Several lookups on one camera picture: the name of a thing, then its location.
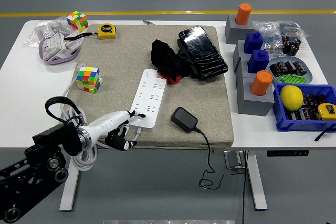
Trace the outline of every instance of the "blue cube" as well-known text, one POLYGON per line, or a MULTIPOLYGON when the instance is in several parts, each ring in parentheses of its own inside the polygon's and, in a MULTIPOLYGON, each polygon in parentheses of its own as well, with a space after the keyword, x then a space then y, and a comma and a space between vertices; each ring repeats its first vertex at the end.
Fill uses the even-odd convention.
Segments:
POLYGON ((263 43, 263 36, 260 32, 248 33, 244 43, 244 53, 250 55, 254 50, 260 50, 263 43))
POLYGON ((257 73, 261 70, 265 70, 268 63, 269 63, 268 51, 254 50, 247 64, 248 72, 257 73))

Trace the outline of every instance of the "tape measure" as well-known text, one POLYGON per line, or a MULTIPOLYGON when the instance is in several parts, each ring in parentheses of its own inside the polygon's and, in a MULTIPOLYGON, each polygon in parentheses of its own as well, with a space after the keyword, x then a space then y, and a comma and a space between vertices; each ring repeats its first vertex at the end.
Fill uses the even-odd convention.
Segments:
POLYGON ((112 24, 105 23, 98 27, 98 38, 100 39, 115 39, 116 27, 112 24))
POLYGON ((319 120, 336 120, 336 106, 331 103, 322 103, 318 107, 317 117, 319 120))

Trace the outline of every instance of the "blue bin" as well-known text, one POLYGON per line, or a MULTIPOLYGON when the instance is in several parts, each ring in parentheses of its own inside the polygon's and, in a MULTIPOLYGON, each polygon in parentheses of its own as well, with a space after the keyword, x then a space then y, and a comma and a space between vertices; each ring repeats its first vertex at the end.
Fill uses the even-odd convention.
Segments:
MULTIPOLYGON (((287 120, 285 115, 285 108, 281 101, 280 91, 288 84, 276 83, 274 85, 274 115, 277 120, 277 130, 280 132, 289 131, 324 131, 330 128, 336 128, 336 121, 323 120, 287 120)), ((328 103, 336 104, 336 91, 331 85, 295 85, 301 89, 302 93, 307 94, 324 94, 328 103)))

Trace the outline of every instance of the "pen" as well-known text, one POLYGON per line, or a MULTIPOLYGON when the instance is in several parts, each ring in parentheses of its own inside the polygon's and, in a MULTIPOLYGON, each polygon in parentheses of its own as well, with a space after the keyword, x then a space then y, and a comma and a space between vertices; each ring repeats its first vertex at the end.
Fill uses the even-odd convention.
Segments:
POLYGON ((147 20, 143 20, 143 22, 146 23, 147 25, 155 25, 155 24, 153 24, 152 22, 149 22, 149 21, 147 21, 147 20))

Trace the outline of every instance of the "yellow floor line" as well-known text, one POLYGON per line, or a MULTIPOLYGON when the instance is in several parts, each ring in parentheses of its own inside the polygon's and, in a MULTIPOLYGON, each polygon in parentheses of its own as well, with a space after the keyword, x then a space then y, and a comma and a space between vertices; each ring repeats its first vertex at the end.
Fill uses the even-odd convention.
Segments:
MULTIPOLYGON (((200 15, 200 14, 235 14, 237 10, 140 10, 122 12, 85 12, 92 16, 122 16, 122 15, 200 15)), ((71 12, 56 13, 0 13, 0 17, 38 17, 66 16, 71 12)), ((336 14, 336 10, 252 10, 252 14, 336 14)))

